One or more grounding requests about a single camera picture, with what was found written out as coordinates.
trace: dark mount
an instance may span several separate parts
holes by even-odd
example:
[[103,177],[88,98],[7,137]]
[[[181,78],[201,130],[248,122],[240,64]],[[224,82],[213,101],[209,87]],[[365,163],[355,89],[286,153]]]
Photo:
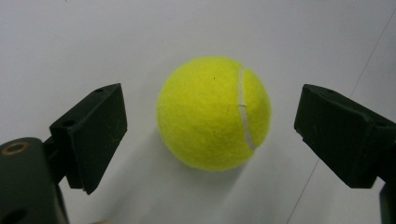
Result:
[[0,146],[0,223],[68,223],[59,182],[91,194],[122,137],[127,118],[120,84],[90,93],[50,127],[42,143],[21,138]]
[[335,91],[305,84],[294,129],[350,188],[370,189],[382,178],[382,223],[396,223],[395,123]]

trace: tennis ball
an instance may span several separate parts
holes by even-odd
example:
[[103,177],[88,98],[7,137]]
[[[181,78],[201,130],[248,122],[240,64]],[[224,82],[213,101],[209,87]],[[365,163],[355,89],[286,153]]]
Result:
[[225,57],[181,65],[157,103],[161,137],[190,167],[223,171],[247,161],[268,133],[271,106],[260,80]]

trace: white seam line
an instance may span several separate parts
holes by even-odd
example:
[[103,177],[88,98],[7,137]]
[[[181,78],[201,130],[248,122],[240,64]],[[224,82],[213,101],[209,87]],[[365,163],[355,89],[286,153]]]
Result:
[[241,113],[241,120],[244,125],[245,141],[247,142],[248,147],[251,150],[254,150],[256,149],[256,146],[254,145],[250,130],[248,129],[248,114],[246,109],[247,105],[244,99],[244,85],[243,85],[244,70],[245,70],[244,67],[241,67],[241,69],[239,70],[238,104],[239,104],[239,111]]

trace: white surface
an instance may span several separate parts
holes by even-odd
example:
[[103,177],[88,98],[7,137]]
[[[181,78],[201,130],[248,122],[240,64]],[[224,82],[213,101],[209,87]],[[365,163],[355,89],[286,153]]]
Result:
[[[395,122],[395,95],[396,14],[393,14],[351,98]],[[378,178],[372,189],[349,189],[321,161],[290,224],[381,223],[378,194],[383,185]]]
[[[72,224],[287,223],[317,162],[292,128],[302,86],[351,95],[394,8],[392,0],[2,1],[0,140],[44,140],[51,123],[86,94],[120,82],[129,132],[91,196],[62,182]],[[155,124],[164,81],[204,55],[229,56],[254,70],[273,104],[266,142],[246,165],[224,173],[181,164]],[[381,81],[367,76],[355,100],[364,92],[394,95],[373,88]],[[388,76],[394,86],[394,73]],[[395,114],[394,104],[381,106]],[[316,178],[309,185],[315,182],[333,186]],[[322,191],[309,185],[305,193]],[[378,207],[375,196],[367,201]],[[308,205],[299,203],[294,215],[309,216]],[[320,207],[324,216],[338,216]],[[302,220],[295,223],[317,223]]]

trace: yellow tennis ball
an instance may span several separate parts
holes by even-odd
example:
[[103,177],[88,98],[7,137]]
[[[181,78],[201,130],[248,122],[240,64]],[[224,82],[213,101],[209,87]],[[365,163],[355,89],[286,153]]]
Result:
[[225,57],[181,65],[164,83],[157,104],[164,143],[187,165],[207,171],[247,161],[267,135],[270,118],[260,80]]

